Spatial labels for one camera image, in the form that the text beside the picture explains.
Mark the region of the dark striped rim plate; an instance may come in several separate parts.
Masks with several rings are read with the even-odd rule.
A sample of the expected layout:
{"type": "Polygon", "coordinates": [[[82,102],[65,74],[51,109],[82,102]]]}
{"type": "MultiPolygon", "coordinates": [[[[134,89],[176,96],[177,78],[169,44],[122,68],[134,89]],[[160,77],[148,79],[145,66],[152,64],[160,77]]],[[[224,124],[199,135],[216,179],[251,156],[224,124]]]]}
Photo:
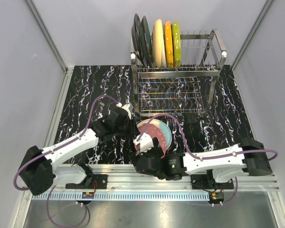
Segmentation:
{"type": "Polygon", "coordinates": [[[141,23],[140,18],[138,14],[135,13],[131,30],[132,42],[136,57],[140,60],[141,64],[145,66],[145,61],[143,58],[141,43],[140,43],[140,34],[139,34],[140,23],[141,23]]]}

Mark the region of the orange polka dot plate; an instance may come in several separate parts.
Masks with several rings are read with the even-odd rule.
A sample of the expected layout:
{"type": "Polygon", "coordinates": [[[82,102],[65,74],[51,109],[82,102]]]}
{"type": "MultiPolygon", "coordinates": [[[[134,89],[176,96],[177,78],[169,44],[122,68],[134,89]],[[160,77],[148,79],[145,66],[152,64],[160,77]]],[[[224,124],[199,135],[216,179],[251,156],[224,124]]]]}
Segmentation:
{"type": "Polygon", "coordinates": [[[165,55],[166,55],[166,65],[168,68],[173,68],[173,41],[171,32],[171,23],[168,20],[165,22],[164,26],[164,41],[165,41],[165,55]]]}

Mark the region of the yellow plate with drawing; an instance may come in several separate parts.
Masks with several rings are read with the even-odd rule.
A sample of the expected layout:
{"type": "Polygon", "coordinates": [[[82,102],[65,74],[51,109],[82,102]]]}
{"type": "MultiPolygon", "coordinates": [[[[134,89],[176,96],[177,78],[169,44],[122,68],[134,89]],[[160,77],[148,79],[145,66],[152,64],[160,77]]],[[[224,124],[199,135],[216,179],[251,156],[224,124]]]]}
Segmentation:
{"type": "Polygon", "coordinates": [[[153,58],[156,67],[162,66],[162,20],[155,21],[153,30],[153,58]]]}

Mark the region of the yellow wavy plate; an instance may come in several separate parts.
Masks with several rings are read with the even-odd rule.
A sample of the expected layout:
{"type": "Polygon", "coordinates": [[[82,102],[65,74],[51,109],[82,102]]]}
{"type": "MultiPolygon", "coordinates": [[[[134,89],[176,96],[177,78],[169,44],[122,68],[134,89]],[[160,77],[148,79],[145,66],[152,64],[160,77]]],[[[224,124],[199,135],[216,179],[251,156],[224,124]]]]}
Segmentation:
{"type": "Polygon", "coordinates": [[[172,40],[173,40],[173,62],[174,67],[179,68],[181,66],[181,38],[180,38],[180,26],[176,20],[171,24],[172,40]]]}

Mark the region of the blue glazed plate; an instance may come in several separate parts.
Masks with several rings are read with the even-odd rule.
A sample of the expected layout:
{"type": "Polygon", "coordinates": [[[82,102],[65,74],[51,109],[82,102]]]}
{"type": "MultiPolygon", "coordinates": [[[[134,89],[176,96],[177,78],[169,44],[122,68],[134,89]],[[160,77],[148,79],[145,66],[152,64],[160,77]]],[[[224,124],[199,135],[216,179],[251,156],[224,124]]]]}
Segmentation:
{"type": "Polygon", "coordinates": [[[153,68],[153,48],[146,16],[143,16],[142,21],[140,23],[140,43],[144,66],[146,68],[153,68]]]}

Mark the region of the cream plate with bear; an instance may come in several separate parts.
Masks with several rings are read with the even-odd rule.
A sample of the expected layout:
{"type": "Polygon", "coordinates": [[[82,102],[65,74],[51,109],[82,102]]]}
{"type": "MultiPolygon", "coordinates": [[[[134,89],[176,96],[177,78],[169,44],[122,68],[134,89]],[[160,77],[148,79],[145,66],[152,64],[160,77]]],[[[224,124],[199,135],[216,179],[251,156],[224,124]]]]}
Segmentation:
{"type": "Polygon", "coordinates": [[[166,68],[167,63],[166,63],[166,52],[165,52],[165,42],[164,39],[162,40],[162,49],[161,49],[161,67],[166,68]]]}

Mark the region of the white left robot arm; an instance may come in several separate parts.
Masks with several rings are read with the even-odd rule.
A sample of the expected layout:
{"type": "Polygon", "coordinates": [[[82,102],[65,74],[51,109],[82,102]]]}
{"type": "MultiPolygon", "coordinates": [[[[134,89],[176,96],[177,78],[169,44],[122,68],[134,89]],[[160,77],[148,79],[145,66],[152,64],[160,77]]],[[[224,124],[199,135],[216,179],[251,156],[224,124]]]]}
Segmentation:
{"type": "Polygon", "coordinates": [[[78,134],[55,145],[30,147],[19,168],[19,176],[32,195],[37,196],[56,185],[73,184],[89,188],[94,181],[93,169],[80,162],[75,166],[62,164],[84,151],[111,141],[114,137],[134,139],[139,134],[132,115],[116,108],[109,115],[90,122],[78,134]]]}

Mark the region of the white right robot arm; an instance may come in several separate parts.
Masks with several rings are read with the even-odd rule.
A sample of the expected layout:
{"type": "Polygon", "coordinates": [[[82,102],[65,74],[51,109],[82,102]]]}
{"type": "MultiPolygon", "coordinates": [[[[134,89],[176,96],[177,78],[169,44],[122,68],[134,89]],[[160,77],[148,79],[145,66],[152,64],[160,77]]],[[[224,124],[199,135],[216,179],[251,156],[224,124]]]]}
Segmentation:
{"type": "Polygon", "coordinates": [[[211,171],[206,184],[216,189],[222,183],[237,176],[267,176],[273,173],[268,151],[264,145],[251,138],[243,138],[239,144],[225,149],[198,152],[171,153],[161,157],[158,141],[146,152],[132,152],[129,156],[137,173],[157,177],[160,180],[178,181],[184,176],[211,171]]]}

